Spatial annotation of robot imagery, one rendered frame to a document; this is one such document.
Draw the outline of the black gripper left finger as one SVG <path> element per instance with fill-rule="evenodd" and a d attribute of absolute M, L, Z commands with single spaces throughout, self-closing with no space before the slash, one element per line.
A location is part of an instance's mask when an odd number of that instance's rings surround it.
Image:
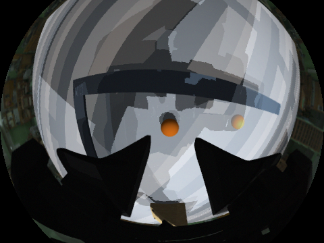
<path fill-rule="evenodd" d="M 149 158 L 150 147 L 151 135 L 146 135 L 121 151 L 102 159 L 65 148 L 58 148 L 56 152 L 67 172 L 102 188 L 121 211 L 121 216 L 130 217 Z"/>

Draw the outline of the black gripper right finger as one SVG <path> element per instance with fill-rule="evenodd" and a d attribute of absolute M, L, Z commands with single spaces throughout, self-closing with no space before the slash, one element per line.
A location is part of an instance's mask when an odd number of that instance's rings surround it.
<path fill-rule="evenodd" d="M 214 216 L 228 211 L 227 206 L 235 202 L 260 173 L 275 167 L 281 159 L 281 154 L 276 153 L 243 160 L 202 138 L 195 138 L 194 150 Z"/>

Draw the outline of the dark brown ball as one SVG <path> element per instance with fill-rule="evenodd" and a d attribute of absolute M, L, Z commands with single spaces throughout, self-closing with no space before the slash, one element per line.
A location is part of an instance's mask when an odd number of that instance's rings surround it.
<path fill-rule="evenodd" d="M 173 137 L 178 134 L 179 125 L 175 119 L 165 119 L 161 124 L 161 131 L 167 137 Z"/>

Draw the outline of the translucent orange ball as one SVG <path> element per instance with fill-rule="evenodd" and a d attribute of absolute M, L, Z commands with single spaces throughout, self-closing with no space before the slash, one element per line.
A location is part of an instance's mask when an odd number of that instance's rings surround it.
<path fill-rule="evenodd" d="M 232 127 L 235 127 L 235 129 L 241 129 L 244 125 L 244 118 L 241 115 L 236 114 L 232 117 L 232 120 L 230 123 L 232 124 Z"/>

